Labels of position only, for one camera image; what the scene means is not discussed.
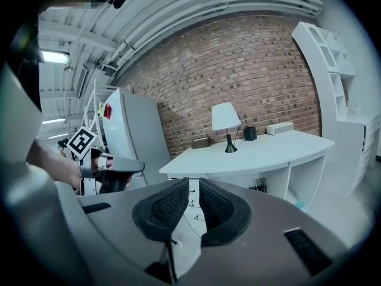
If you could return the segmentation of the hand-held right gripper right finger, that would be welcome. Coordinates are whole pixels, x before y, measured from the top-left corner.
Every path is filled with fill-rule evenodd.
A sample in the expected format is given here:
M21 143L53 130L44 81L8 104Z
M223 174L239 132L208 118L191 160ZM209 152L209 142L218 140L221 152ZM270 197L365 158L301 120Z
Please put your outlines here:
M199 180L199 205L207 229L201 238L202 247L228 245L241 236L251 223L249 204L209 179Z

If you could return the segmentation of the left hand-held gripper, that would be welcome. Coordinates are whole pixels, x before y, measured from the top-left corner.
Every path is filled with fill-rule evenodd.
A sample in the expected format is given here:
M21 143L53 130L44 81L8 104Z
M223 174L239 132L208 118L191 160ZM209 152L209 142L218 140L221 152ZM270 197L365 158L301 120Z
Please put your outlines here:
M98 136L82 126L66 143L76 156L82 174L79 195L124 191L132 175L144 171L139 160L116 157L92 144Z

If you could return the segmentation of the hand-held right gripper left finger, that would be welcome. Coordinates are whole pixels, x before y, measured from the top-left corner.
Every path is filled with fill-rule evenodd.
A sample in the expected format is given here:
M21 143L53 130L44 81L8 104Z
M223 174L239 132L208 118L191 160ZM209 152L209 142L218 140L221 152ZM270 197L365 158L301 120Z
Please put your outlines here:
M138 202L132 210L135 225L153 241L169 242L189 202L189 178L167 181L167 188Z

